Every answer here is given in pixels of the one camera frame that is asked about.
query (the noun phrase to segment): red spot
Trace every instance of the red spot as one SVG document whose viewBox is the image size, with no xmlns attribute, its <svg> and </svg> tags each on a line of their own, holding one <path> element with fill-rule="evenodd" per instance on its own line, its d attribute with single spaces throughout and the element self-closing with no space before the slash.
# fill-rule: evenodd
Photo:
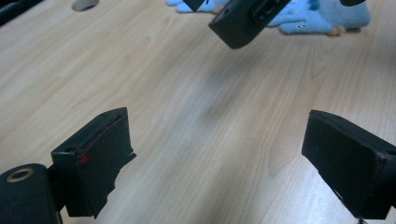
<svg viewBox="0 0 396 224">
<path fill-rule="evenodd" d="M 88 155 L 85 155 L 79 159 L 78 164 L 85 165 L 90 160 Z"/>
</svg>

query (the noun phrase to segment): black object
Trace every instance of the black object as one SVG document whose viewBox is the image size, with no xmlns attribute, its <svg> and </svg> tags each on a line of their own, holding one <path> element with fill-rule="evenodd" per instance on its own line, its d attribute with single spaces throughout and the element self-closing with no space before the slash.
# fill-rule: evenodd
<svg viewBox="0 0 396 224">
<path fill-rule="evenodd" d="M 353 7 L 356 6 L 365 0 L 340 0 L 341 4 L 346 6 L 346 7 Z"/>
<path fill-rule="evenodd" d="M 209 27 L 231 48 L 248 44 L 290 0 L 231 0 Z"/>
<path fill-rule="evenodd" d="M 0 0 L 0 26 L 17 18 L 43 0 Z"/>
<path fill-rule="evenodd" d="M 53 165 L 27 164 L 0 175 L 0 223 L 62 223 L 97 217 L 120 169 L 136 155 L 126 108 L 97 116 L 51 152 Z"/>
<path fill-rule="evenodd" d="M 313 110 L 303 155 L 354 217 L 385 219 L 396 204 L 396 147 L 336 115 Z"/>
<path fill-rule="evenodd" d="M 209 0 L 183 0 L 183 2 L 191 8 L 192 11 L 197 11 L 198 7 L 201 6 L 201 4 L 206 1 L 208 2 Z"/>
</svg>

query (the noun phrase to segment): wooden table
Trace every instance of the wooden table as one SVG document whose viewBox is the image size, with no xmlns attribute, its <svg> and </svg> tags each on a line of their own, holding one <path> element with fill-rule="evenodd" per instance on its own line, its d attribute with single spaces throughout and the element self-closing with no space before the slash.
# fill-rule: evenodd
<svg viewBox="0 0 396 224">
<path fill-rule="evenodd" d="M 339 37 L 265 29 L 229 49 L 162 0 L 47 0 L 0 29 L 0 173 L 127 106 L 137 158 L 99 217 L 64 223 L 357 223 L 301 155 L 311 109 L 396 145 L 394 0 Z M 391 209 L 387 220 L 395 223 Z"/>
</svg>

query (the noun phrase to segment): light blue plush toy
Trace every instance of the light blue plush toy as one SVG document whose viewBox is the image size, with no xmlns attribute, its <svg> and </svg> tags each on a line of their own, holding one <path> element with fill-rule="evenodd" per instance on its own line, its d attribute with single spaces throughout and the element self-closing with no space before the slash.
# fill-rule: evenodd
<svg viewBox="0 0 396 224">
<path fill-rule="evenodd" d="M 198 11 L 218 13 L 228 1 L 209 0 Z M 167 0 L 167 4 L 176 6 L 177 12 L 192 12 L 182 0 Z M 364 2 L 345 7 L 339 0 L 291 0 L 268 26 L 278 26 L 285 34 L 340 35 L 345 30 L 368 25 L 370 19 Z"/>
</svg>

